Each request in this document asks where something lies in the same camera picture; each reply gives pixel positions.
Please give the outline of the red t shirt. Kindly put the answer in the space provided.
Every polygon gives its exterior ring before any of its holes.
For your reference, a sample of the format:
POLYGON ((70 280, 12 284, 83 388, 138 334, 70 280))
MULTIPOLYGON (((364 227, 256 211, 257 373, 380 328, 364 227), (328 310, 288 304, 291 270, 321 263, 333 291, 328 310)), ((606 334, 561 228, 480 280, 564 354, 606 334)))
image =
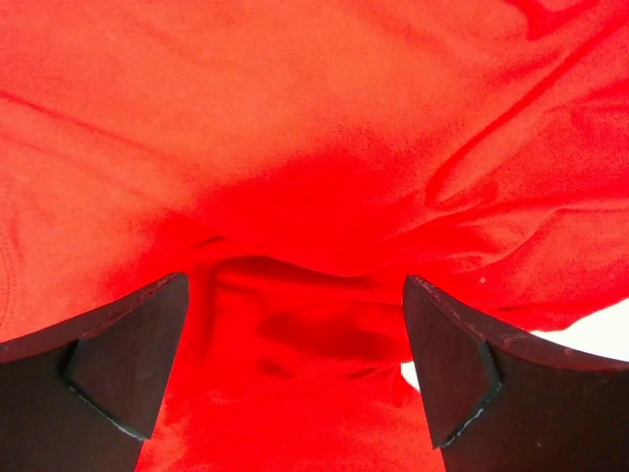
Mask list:
POLYGON ((1 336, 181 271, 142 471, 439 471, 407 275, 628 295, 624 1, 5 1, 1 336))

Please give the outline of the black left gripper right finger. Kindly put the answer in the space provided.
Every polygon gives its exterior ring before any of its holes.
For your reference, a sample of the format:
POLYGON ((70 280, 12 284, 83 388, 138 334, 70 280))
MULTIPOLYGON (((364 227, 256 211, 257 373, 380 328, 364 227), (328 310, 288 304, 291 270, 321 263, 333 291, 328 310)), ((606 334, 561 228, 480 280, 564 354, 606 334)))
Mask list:
POLYGON ((410 276, 403 313, 449 471, 624 471, 628 365, 552 343, 410 276))

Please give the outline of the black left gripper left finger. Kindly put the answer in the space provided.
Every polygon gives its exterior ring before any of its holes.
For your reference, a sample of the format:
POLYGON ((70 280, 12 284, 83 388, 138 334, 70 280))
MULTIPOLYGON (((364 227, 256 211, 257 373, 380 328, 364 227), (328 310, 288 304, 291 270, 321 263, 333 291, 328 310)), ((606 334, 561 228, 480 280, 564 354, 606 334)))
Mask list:
POLYGON ((135 470, 188 305, 188 278, 173 273, 2 343, 2 471, 135 470))

